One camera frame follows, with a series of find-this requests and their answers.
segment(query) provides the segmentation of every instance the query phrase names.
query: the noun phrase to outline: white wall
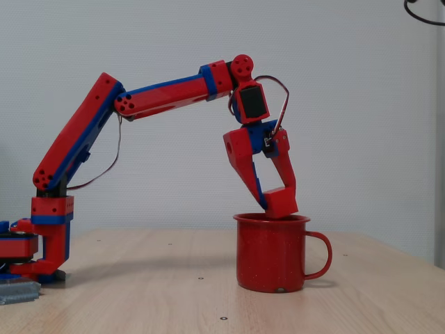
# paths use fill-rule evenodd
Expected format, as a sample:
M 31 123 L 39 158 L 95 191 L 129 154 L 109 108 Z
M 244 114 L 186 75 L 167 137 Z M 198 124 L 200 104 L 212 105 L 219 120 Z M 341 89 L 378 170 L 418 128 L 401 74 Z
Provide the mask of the white wall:
M 29 215 L 33 171 L 101 72 L 131 90 L 247 53 L 291 91 L 283 125 L 309 228 L 432 260 L 437 31 L 401 0 L 2 1 L 0 31 L 2 219 Z M 266 94 L 277 116 L 284 95 Z M 227 160 L 222 136 L 239 125 L 226 105 L 125 122 L 117 166 L 74 194 L 73 233 L 225 228 L 259 211 Z M 110 119 L 72 184 L 112 162 L 117 134 Z M 264 188 L 280 185 L 257 161 Z

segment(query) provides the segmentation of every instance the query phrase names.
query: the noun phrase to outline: cable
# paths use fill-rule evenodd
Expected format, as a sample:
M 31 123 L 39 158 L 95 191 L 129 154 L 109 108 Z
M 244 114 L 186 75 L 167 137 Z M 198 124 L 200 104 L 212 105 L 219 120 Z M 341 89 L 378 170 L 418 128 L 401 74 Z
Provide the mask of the cable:
M 420 22 L 423 22 L 423 23 L 426 23 L 426 24 L 431 24 L 433 26 L 445 26 L 445 23 L 443 23 L 443 22 L 430 21 L 429 19 L 424 19 L 423 17 L 420 17 L 420 16 L 414 14 L 410 10 L 410 8 L 408 7 L 408 2 L 413 3 L 415 1 L 413 1 L 413 0 L 411 0 L 411 1 L 410 0 L 405 0 L 405 2 L 403 3 L 403 7 L 405 7 L 405 10 L 407 11 L 407 13 L 410 14 L 411 16 L 413 16 L 414 19 L 417 19 Z
M 83 188 L 85 186 L 88 186 L 89 184 L 92 184 L 95 180 L 100 178 L 102 175 L 109 172 L 110 169 L 112 169 L 114 167 L 114 165 L 116 165 L 116 162 L 118 162 L 119 151 L 120 151 L 120 141 L 122 139 L 122 116 L 119 113 L 116 113 L 116 115 L 118 115 L 118 122 L 119 122 L 119 140 L 118 140 L 118 153 L 116 153 L 116 158 L 114 159 L 113 163 L 104 172 L 102 172 L 101 174 L 96 176 L 94 179 L 92 179 L 86 183 L 80 184 L 78 186 L 70 186 L 67 188 L 67 190 L 77 190 L 77 189 Z
M 284 114 L 286 113 L 287 103 L 289 102 L 289 89 L 287 89 L 287 87 L 284 85 L 284 83 L 282 83 L 280 80 L 278 80 L 277 78 L 272 77 L 270 75 L 260 75 L 260 76 L 256 77 L 254 80 L 260 81 L 260 80 L 264 80 L 264 79 L 272 80 L 272 81 L 276 82 L 286 92 L 286 99 L 283 103 L 283 106 L 281 107 L 281 112 L 280 112 L 280 116 L 278 118 L 277 124 L 275 125 L 274 130 L 270 133 L 271 134 L 270 139 L 272 139 L 274 137 L 274 135 L 276 135 L 278 130 L 280 129 L 281 122 L 283 121 Z

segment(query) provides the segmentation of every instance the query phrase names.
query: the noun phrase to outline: red robot arm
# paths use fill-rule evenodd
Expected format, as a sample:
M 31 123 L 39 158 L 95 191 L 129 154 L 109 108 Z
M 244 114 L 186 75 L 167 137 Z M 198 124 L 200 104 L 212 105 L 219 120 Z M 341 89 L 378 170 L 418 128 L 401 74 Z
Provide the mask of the red robot arm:
M 240 129 L 224 135 L 231 165 L 267 216 L 281 218 L 296 212 L 296 179 L 287 133 L 280 129 L 272 138 L 277 121 L 262 122 L 269 110 L 261 84 L 251 77 L 252 69 L 252 59 L 240 55 L 229 63 L 204 65 L 192 77 L 128 92 L 119 81 L 103 73 L 34 173 L 37 195 L 32 199 L 31 219 L 21 219 L 6 231 L 1 231 L 5 224 L 0 225 L 0 262 L 15 263 L 8 266 L 11 274 L 41 282 L 57 276 L 58 267 L 70 254 L 74 197 L 67 196 L 67 184 L 87 161 L 92 144 L 115 111 L 127 120 L 135 120 L 230 95 L 233 114 L 242 124 Z M 284 187 L 262 192 L 252 160 L 260 152 L 272 159 Z M 14 239 L 17 232 L 26 234 Z M 43 258 L 33 262 L 30 256 L 36 251 L 35 234 L 42 235 L 44 249 Z

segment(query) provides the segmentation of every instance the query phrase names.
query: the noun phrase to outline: metal piece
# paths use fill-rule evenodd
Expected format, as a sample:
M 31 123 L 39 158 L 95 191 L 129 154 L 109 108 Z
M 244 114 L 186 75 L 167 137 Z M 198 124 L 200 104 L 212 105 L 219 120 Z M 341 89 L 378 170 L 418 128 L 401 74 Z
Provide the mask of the metal piece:
M 23 303 L 39 298 L 40 284 L 29 278 L 0 280 L 0 305 Z

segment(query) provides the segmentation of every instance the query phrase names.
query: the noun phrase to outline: table surface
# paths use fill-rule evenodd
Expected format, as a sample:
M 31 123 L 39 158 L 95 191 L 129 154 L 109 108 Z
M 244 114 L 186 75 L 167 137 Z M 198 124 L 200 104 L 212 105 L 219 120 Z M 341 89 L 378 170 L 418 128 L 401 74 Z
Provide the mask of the table surface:
M 236 283 L 235 230 L 89 232 L 72 244 L 65 283 L 0 306 L 1 332 L 445 333 L 445 271 L 360 234 L 327 236 L 325 276 L 263 294 Z M 325 258 L 307 238 L 307 271 Z

